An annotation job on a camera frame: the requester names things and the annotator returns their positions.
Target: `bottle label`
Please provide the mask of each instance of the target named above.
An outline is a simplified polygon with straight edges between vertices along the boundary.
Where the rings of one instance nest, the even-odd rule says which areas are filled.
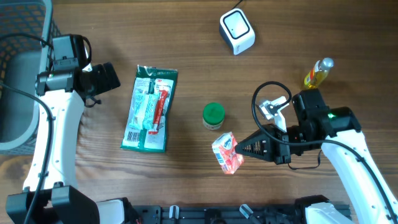
[[[317,61],[315,63],[315,66],[312,68],[311,72],[304,78],[304,85],[315,83],[315,74],[319,71],[319,62],[320,61]]]

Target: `wooden table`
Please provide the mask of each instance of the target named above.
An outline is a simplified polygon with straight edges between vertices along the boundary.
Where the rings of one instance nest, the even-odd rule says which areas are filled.
[[[238,141],[257,130],[251,97],[275,80],[293,94],[323,57],[335,67],[320,90],[331,108],[349,106],[359,119],[373,159],[398,196],[398,3],[393,1],[252,1],[242,3],[256,42],[234,56],[218,32],[234,1],[60,4],[54,18],[64,34],[81,34],[93,46],[93,63],[112,62],[121,87],[81,118],[76,153],[80,191],[94,201],[128,197],[134,205],[241,205],[293,203],[323,194],[350,203],[337,173],[322,156],[315,170],[292,171],[247,157],[224,175],[212,142],[232,131]],[[179,71],[169,114],[165,154],[121,150],[137,64]],[[261,97],[284,95],[269,87]],[[207,103],[226,110],[219,131],[202,125]],[[292,106],[287,126],[297,124]],[[294,156],[293,165],[316,164],[318,151]],[[0,222],[6,196],[21,192],[32,156],[0,156]]]

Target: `gray basket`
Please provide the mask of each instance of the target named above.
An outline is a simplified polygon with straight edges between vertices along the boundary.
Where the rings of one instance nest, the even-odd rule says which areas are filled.
[[[52,19],[51,0],[2,0],[0,35],[23,32],[52,42],[61,33]],[[0,43],[0,82],[35,94],[36,75],[49,70],[52,49],[27,37]],[[33,154],[39,104],[0,87],[0,154]]]

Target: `green plastic package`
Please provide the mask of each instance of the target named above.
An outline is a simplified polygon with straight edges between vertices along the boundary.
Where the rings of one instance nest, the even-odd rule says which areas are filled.
[[[137,66],[121,149],[165,152],[169,113],[178,71]]]

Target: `green lid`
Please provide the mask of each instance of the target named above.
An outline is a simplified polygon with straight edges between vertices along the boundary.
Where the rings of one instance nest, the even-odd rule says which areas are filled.
[[[225,110],[219,103],[209,103],[203,110],[203,119],[210,125],[217,125],[223,122]]]

